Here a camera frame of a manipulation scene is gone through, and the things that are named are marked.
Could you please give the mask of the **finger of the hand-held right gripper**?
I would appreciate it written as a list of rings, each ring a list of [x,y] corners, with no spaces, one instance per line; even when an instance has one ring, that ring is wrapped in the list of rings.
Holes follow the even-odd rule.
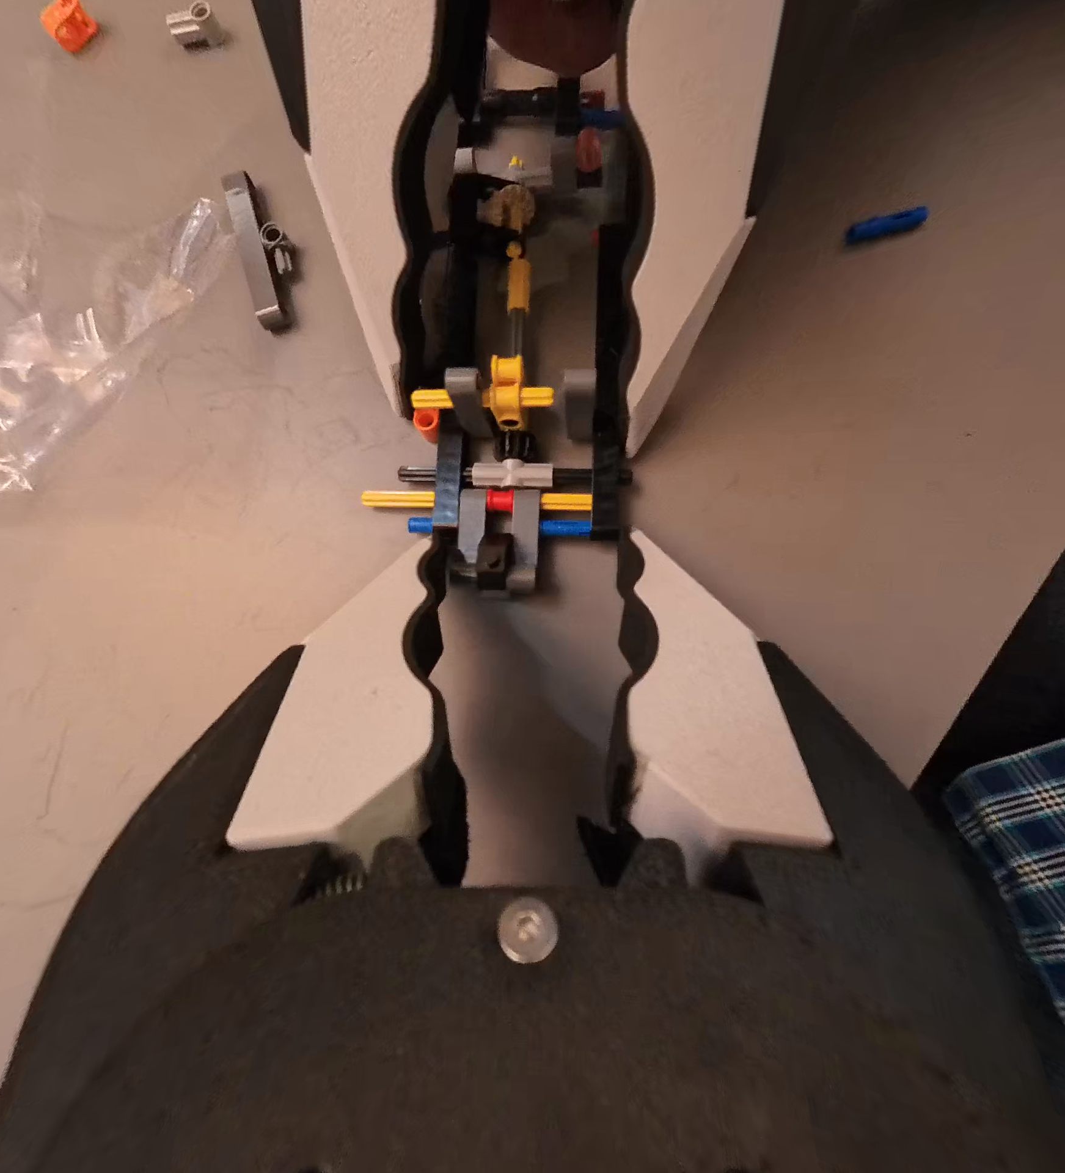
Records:
[[[651,164],[651,231],[632,283],[635,456],[754,226],[748,214],[784,1],[633,1],[626,98]]]
[[[379,385],[405,412],[393,302],[407,245],[395,153],[436,41],[436,1],[303,1],[308,172]]]

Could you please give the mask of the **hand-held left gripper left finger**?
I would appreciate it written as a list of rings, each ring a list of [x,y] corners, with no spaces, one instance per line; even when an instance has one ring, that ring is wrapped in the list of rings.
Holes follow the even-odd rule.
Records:
[[[369,863],[409,839],[438,882],[462,884],[467,786],[433,682],[448,561],[448,540],[416,540],[305,639],[227,829],[234,849],[324,843]]]

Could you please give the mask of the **clear plastic bag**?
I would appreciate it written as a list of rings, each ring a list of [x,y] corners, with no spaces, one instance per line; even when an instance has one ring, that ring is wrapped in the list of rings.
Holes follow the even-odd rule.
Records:
[[[0,205],[0,504],[54,466],[191,317],[232,252],[217,198],[130,231]]]

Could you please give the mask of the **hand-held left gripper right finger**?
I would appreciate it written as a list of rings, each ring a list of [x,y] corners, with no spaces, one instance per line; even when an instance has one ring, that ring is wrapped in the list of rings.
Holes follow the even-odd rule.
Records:
[[[649,839],[678,848],[690,886],[732,848],[834,844],[760,637],[642,530],[618,544],[618,647],[604,811],[578,818],[599,882]]]

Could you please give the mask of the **grey lego beam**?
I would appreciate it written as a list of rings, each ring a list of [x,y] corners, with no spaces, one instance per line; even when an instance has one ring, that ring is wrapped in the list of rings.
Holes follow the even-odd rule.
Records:
[[[265,214],[262,193],[248,171],[225,174],[222,186],[257,321],[272,333],[284,333],[295,321],[291,297],[286,291],[295,272],[289,279],[269,264],[260,231],[274,219]]]

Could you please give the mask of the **person's right hand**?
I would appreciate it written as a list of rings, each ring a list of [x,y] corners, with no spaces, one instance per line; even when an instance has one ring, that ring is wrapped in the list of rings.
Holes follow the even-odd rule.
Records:
[[[518,60],[580,77],[618,50],[625,1],[490,1],[488,32]]]

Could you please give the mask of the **black lego drive shaft assembly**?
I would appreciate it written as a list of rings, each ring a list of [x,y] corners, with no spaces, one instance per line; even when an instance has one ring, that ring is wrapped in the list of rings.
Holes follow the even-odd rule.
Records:
[[[580,77],[483,88],[457,120],[448,224],[428,255],[440,298],[419,304],[443,381],[405,388],[436,464],[405,464],[402,488],[362,502],[407,511],[412,535],[455,537],[452,571],[481,592],[530,594],[544,537],[592,537],[590,447],[566,431],[563,376],[537,386],[528,373],[530,243],[578,195],[601,193],[602,131],[620,127],[623,112]]]

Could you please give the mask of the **blue lego pin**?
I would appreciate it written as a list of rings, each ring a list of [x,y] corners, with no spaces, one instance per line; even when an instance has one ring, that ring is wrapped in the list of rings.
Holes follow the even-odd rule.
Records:
[[[922,228],[931,217],[927,205],[896,212],[882,212],[850,224],[844,233],[846,247],[860,247],[879,240],[907,234]]]

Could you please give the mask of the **blue plaid shirt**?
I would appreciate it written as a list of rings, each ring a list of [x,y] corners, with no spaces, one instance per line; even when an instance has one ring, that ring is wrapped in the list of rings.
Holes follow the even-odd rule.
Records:
[[[1065,739],[964,770],[945,803],[1065,1024]]]

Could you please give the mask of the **orange lego connector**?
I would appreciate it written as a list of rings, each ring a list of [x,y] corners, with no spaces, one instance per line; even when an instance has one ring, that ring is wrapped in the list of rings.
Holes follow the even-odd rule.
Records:
[[[40,10],[46,32],[65,51],[80,53],[89,48],[101,32],[101,24],[82,1],[49,1]]]

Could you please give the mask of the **light grey lego connector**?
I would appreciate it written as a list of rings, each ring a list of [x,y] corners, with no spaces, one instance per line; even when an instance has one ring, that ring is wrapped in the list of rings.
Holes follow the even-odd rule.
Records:
[[[212,1],[191,1],[165,15],[174,41],[187,51],[215,50],[227,44],[227,32]]]

